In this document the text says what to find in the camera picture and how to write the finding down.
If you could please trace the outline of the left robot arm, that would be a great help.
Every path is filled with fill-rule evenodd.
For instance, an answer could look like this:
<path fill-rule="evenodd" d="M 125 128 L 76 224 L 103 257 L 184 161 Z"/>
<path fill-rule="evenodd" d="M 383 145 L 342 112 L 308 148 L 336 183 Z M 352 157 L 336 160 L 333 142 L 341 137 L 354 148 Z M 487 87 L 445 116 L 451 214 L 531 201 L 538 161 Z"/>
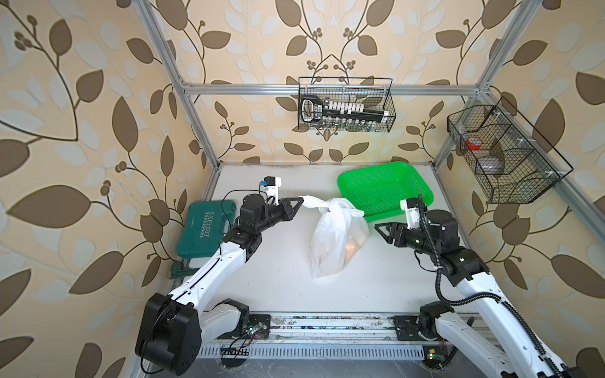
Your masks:
<path fill-rule="evenodd" d="M 206 307 L 221 286 L 250 259 L 269 228 L 293 220 L 303 198 L 281 198 L 268 203 L 260 194 L 247 195 L 236 223 L 217 251 L 181 286 L 146 303 L 135 354 L 160 371 L 184 374 L 200 350 L 223 335 L 242 339 L 255 333 L 249 324 L 249 308 L 233 299 Z"/>

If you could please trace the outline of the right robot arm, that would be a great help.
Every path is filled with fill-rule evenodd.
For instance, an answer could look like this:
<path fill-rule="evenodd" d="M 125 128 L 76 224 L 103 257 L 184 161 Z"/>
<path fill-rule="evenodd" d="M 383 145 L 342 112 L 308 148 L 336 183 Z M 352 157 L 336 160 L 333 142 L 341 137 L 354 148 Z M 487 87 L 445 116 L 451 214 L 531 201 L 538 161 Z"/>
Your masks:
<path fill-rule="evenodd" d="M 443 339 L 487 377 L 584 377 L 546 346 L 508 301 L 488 266 L 463 247 L 457 220 L 445 210 L 409 209 L 407 221 L 376 224 L 385 242 L 430 256 L 438 300 L 420 308 L 418 334 Z M 490 332 L 493 345 L 471 329 L 455 308 L 472 305 Z"/>

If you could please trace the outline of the printed white plastic bag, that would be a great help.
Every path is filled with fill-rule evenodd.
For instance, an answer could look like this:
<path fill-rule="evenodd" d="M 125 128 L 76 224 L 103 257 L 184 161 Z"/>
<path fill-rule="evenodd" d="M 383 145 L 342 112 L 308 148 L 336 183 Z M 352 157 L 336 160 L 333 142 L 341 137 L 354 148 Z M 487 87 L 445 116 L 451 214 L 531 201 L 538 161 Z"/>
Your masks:
<path fill-rule="evenodd" d="M 321 218 L 310 241 L 311 274 L 315 280 L 341 272 L 370 236 L 365 213 L 346 198 L 325 201 L 305 195 L 303 206 Z"/>

